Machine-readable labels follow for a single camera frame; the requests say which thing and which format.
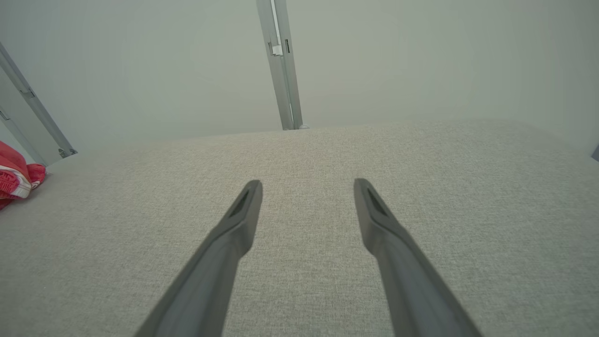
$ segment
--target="red and white fabric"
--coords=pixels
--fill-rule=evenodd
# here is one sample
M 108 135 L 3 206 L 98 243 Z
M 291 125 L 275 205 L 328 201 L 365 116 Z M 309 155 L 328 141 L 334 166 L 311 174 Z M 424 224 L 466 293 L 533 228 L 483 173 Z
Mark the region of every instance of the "red and white fabric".
M 46 168 L 29 164 L 10 146 L 0 142 L 0 209 L 14 199 L 29 196 L 32 189 L 44 182 Z

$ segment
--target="red cloth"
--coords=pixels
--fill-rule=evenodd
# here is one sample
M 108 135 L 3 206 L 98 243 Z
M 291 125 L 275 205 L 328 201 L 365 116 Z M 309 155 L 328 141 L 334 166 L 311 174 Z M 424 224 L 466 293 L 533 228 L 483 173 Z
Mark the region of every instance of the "red cloth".
M 0 142 L 0 209 L 14 199 L 26 198 L 45 177 L 43 165 L 27 165 L 20 153 Z

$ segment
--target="beige fabric surface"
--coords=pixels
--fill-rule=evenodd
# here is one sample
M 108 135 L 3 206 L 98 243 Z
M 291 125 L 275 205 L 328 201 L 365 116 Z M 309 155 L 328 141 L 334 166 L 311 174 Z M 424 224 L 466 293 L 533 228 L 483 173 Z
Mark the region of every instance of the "beige fabric surface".
M 238 134 L 78 154 L 0 212 L 0 336 L 131 336 L 260 179 L 226 336 L 392 335 L 367 178 L 486 336 L 599 330 L 599 163 L 498 121 Z

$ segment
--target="vertical metal bar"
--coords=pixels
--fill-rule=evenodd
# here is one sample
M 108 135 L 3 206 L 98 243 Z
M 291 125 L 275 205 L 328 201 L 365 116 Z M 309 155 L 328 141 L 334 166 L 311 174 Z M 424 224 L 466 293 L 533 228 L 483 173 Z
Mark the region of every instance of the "vertical metal bar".
M 65 151 L 65 156 L 68 157 L 72 154 L 76 154 L 77 151 L 73 149 L 65 135 L 58 128 L 58 125 L 54 122 L 48 110 L 41 103 L 40 99 L 37 98 L 34 91 L 31 89 L 27 80 L 23 77 L 23 74 L 17 68 L 17 65 L 10 58 L 10 55 L 0 43 L 0 67 L 4 69 L 8 78 L 21 92 L 21 96 L 31 107 L 31 110 L 35 113 L 40 122 L 44 125 L 48 133 L 54 138 L 55 142 Z
M 295 75 L 287 4 L 285 0 L 256 0 L 256 5 L 283 129 L 299 129 L 302 125 L 300 94 Z M 273 51 L 274 46 L 277 46 L 276 52 Z
M 270 74 L 273 77 L 274 93 L 277 97 L 281 125 L 283 130 L 292 130 L 294 129 L 294 123 L 291 116 L 290 102 L 286 89 L 283 58 L 274 55 L 273 53 L 273 46 L 278 43 L 273 8 L 270 0 L 256 0 L 256 5 L 258 6 L 258 15 L 262 26 L 262 36 L 264 38 L 268 65 L 270 66 Z
M 279 23 L 281 44 L 283 45 L 283 66 L 285 67 L 287 90 L 289 102 L 291 103 L 291 113 L 293 114 L 294 129 L 299 129 L 303 124 L 303 120 L 301 117 L 300 92 L 298 89 L 297 76 L 295 74 L 295 60 L 293 44 L 291 43 L 289 16 L 287 14 L 287 1 L 274 0 L 274 3 L 277 8 L 277 21 Z

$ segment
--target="white wall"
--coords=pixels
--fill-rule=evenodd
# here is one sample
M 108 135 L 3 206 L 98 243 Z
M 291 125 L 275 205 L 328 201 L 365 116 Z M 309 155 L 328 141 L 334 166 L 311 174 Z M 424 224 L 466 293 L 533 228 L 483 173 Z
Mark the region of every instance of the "white wall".
M 304 123 L 516 119 L 599 143 L 597 0 L 288 0 Z
M 0 122 L 0 142 L 9 145 L 11 148 L 15 149 L 18 153 L 23 155 L 27 164 L 35 163 L 33 158 L 31 158 L 31 156 L 27 153 L 23 146 L 19 144 L 19 142 L 14 138 L 13 134 L 10 133 L 10 130 L 2 122 Z
M 304 122 L 505 118 L 599 143 L 596 0 L 288 0 Z M 280 130 L 254 0 L 2 0 L 78 151 Z
M 79 152 L 281 129 L 252 0 L 2 0 L 0 41 Z

